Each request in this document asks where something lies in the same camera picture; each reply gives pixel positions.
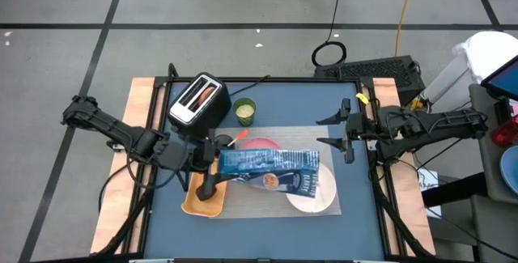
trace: blue table surface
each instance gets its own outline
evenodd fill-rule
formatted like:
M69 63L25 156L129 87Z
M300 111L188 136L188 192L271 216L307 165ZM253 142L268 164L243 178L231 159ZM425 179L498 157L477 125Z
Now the blue table surface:
M230 92L248 84L228 84ZM174 83L173 101L185 83ZM337 112L342 98L355 100L352 83L261 83L234 95L254 100L255 127L308 126ZM356 101L351 112L358 112ZM220 127L237 127L230 111ZM329 136L340 138L343 125L331 125ZM354 142L355 161L345 164L332 149L342 215L298 218L209 219L186 214L185 193L173 180L155 192L148 227L146 259L227 258L293 260L382 260L380 227L363 142ZM158 183L169 176L160 169Z

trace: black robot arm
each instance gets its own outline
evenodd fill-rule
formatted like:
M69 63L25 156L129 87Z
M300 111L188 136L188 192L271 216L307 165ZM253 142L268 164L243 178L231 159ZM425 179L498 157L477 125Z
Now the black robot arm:
M235 178L229 175L209 173L210 166L223 145L217 138L193 140L196 147L186 149L179 142L170 140L168 134L141 126L130 126L103 112L93 97L74 96L72 103L63 112L62 124L70 127L95 130L121 144L127 151L128 161L150 164L174 172L200 172L205 180L197 189L197 196L204 201L211 198L215 186L225 180Z
M346 163L354 161L351 141L368 140L376 143L379 162L394 161L406 151L417 150L425 145L449 138L482 138L487 131L486 117L472 108L442 112L413 112L399 106L379 108L375 119L365 114L350 113L348 99L332 117L317 121L318 125L344 123L343 138L318 138L345 153Z

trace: red object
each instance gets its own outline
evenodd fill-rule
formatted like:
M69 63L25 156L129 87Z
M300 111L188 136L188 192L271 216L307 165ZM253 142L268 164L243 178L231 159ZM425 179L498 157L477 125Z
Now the red object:
M518 114L493 130L491 140L498 146L518 144Z
M281 150L281 147L268 138L252 138L240 146L240 150L272 149Z
M238 134L238 135L237 135L237 137L236 137L236 141L237 141L238 139L245 138L246 136L248 136L248 130L247 130L247 129L243 130L243 131L241 132L241 134Z

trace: floor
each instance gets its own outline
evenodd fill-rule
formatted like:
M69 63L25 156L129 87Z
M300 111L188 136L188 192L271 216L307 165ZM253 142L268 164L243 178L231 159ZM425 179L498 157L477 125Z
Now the floor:
M393 55L403 2L340 0L333 39L346 45L347 61ZM2 0L0 261L88 254L113 153L106 138L59 124L74 94L87 92L122 117L131 79L165 75L169 62L183 76L311 76L311 52L329 33L334 3ZM453 45L477 31L518 37L518 0L410 0L405 23L400 54L420 62L428 84L452 59ZM318 61L338 58L329 49ZM454 177L479 172L477 150L457 145L430 168ZM461 152L474 155L460 159ZM440 244L439 254L449 252Z

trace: plastic wrapper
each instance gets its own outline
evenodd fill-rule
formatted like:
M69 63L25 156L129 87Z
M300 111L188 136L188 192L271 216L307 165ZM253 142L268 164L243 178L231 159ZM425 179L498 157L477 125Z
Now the plastic wrapper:
M247 185L315 197L319 162L318 151L310 150L222 151L219 171Z

